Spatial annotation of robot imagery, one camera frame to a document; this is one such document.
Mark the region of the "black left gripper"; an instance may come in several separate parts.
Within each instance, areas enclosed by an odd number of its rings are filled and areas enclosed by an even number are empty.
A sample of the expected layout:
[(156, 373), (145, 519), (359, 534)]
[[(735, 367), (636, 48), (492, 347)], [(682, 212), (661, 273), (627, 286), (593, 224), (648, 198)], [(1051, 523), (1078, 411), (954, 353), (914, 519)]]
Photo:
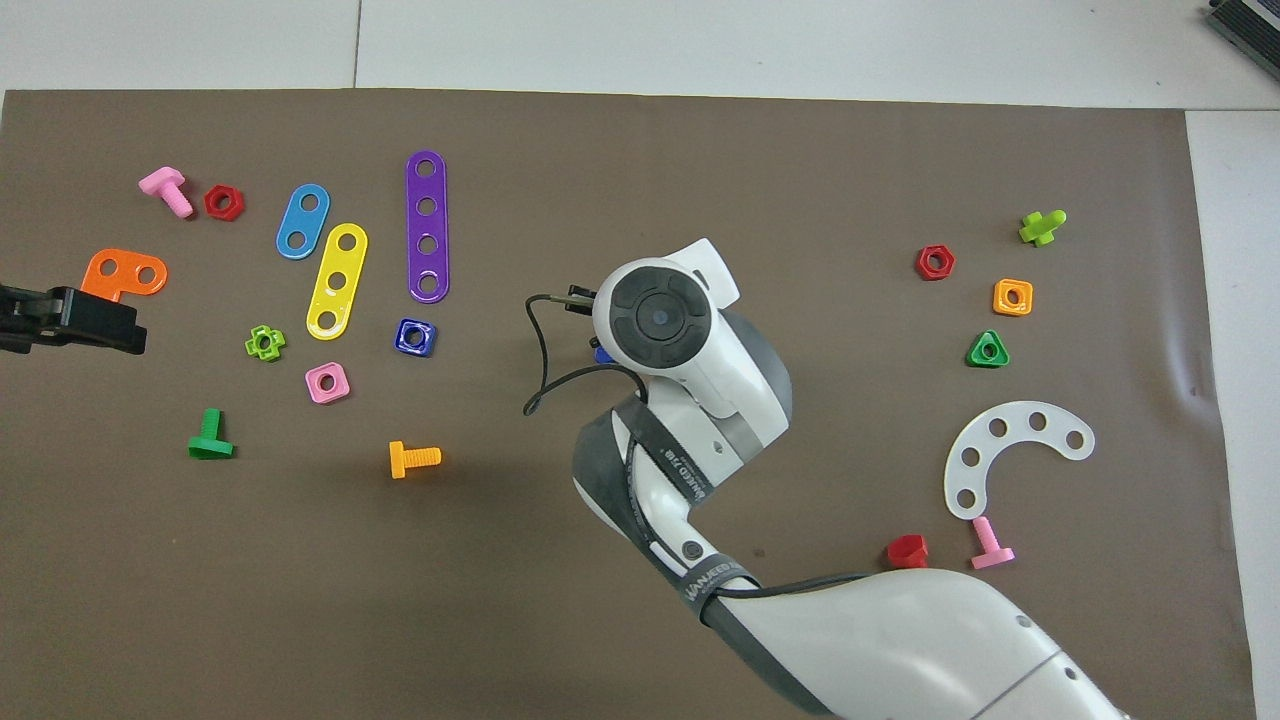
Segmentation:
[(1, 350), (27, 355), (36, 345), (83, 345), (142, 355), (147, 329), (137, 310), (67, 286), (46, 291), (1, 287)]

